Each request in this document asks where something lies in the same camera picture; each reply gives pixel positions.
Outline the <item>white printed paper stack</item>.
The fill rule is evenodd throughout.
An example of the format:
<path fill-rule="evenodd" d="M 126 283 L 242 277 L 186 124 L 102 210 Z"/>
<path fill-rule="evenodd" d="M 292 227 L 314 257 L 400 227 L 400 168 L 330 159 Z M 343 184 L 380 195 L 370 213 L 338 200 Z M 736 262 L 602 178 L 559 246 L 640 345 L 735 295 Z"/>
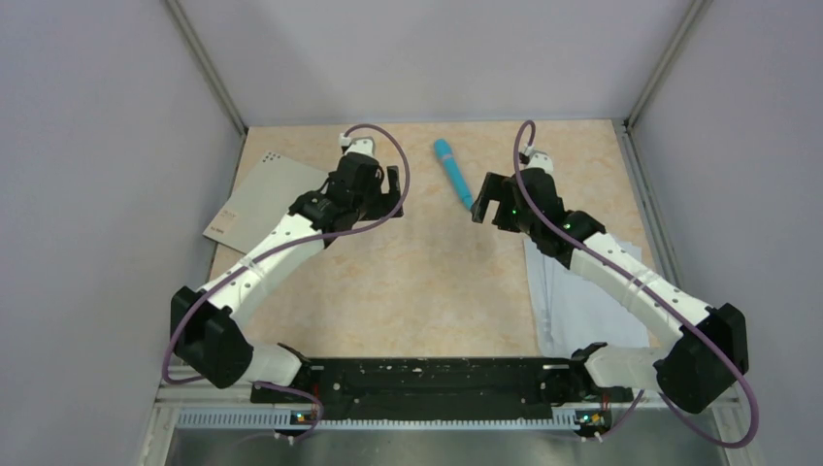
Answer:
<path fill-rule="evenodd" d="M 595 284 L 523 240 L 530 301 L 541 355 L 569 358 L 592 343 L 645 348 L 645 327 Z"/>

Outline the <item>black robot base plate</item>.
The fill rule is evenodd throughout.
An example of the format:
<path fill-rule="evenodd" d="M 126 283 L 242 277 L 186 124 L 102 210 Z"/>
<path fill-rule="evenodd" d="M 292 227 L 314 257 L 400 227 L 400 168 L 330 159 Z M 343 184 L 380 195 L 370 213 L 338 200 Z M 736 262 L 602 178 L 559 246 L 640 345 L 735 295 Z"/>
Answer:
<path fill-rule="evenodd" d="M 613 402 L 632 389 L 599 388 L 579 361 L 546 357 L 318 358 L 283 393 L 253 387 L 253 404 L 290 404 L 293 426 L 481 427 L 607 432 Z"/>

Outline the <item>grey black file folder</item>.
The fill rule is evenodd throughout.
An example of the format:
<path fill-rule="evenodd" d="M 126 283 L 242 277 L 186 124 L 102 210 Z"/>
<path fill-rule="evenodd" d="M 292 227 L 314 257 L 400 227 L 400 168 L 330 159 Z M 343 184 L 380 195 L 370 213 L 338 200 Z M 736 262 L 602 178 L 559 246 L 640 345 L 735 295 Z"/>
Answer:
<path fill-rule="evenodd" d="M 234 189 L 203 232 L 248 253 L 275 228 L 295 199 L 323 184 L 327 173 L 267 150 Z"/>

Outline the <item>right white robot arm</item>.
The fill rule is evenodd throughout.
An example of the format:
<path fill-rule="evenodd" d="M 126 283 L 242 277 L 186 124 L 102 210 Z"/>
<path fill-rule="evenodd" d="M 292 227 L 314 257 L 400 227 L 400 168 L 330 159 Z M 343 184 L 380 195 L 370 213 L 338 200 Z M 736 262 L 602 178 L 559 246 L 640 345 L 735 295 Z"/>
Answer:
<path fill-rule="evenodd" d="M 656 349 L 590 346 L 569 374 L 572 393 L 594 400 L 608 387 L 652 390 L 698 414 L 734 384 L 757 411 L 745 377 L 749 367 L 745 317 L 731 304 L 712 307 L 679 289 L 623 251 L 585 211 L 565 208 L 551 173 L 528 167 L 511 176 L 489 172 L 471 208 L 483 222 L 490 202 L 498 229 L 525 235 L 545 257 L 598 286 L 658 340 Z"/>

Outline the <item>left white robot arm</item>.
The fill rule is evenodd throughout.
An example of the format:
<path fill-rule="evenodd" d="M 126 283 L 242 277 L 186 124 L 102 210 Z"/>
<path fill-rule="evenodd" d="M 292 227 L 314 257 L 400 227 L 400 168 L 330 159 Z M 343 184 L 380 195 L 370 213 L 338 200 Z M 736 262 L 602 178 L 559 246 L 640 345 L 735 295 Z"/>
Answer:
<path fill-rule="evenodd" d="M 288 401 L 305 398 L 311 375 L 283 345 L 255 344 L 245 328 L 262 302 L 301 264 L 337 238 L 365 232 L 402 213 L 408 190 L 397 166 L 344 155 L 320 188 L 299 195 L 264 239 L 221 278 L 184 286 L 171 300 L 174 355 L 217 388 L 274 383 Z"/>

